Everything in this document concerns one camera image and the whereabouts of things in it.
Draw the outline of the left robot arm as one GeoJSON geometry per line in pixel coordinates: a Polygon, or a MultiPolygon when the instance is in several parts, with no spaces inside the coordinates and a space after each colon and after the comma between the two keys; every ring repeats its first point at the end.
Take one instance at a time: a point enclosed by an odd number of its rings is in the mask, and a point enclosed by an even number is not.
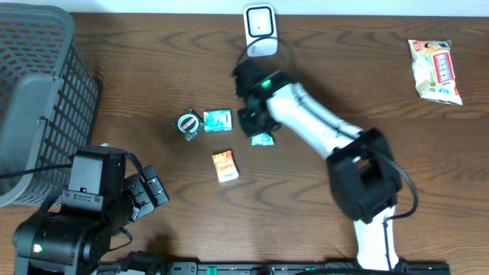
{"type": "Polygon", "coordinates": [[[16,274],[91,274],[126,225],[167,204],[155,169],[115,147],[81,147],[68,185],[15,231],[16,274]]]}

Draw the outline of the white yellow chip bag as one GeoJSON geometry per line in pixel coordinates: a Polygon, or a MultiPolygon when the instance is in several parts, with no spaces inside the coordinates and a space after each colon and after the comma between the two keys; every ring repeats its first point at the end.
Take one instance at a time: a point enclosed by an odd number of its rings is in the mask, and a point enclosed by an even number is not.
{"type": "Polygon", "coordinates": [[[408,40],[416,91],[421,99],[463,105],[455,83],[450,40],[408,40]]]}

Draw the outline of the teal white snack packet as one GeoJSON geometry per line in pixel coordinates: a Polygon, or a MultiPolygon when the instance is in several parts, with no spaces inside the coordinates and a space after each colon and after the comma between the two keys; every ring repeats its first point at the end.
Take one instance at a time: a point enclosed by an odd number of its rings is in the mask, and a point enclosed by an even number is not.
{"type": "Polygon", "coordinates": [[[274,139],[267,133],[260,133],[251,137],[252,146],[274,146],[274,139]]]}

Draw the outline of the orange snack packet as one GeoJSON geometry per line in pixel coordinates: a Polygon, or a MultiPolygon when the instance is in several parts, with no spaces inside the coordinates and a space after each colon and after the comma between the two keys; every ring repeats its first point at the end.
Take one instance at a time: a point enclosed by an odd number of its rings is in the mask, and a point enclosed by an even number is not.
{"type": "Polygon", "coordinates": [[[212,160],[220,183],[236,180],[239,177],[231,150],[214,154],[212,160]]]}

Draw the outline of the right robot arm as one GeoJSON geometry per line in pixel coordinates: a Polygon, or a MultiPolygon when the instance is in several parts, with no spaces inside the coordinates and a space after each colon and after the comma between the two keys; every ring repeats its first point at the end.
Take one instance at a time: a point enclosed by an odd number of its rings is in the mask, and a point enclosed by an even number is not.
{"type": "Polygon", "coordinates": [[[400,176],[385,136],[364,131],[318,103],[290,74],[267,74],[246,59],[232,71],[244,99],[238,120],[249,136],[286,126],[325,159],[332,197],[353,221],[361,268],[392,270],[400,262],[393,245],[393,215],[400,176]]]}

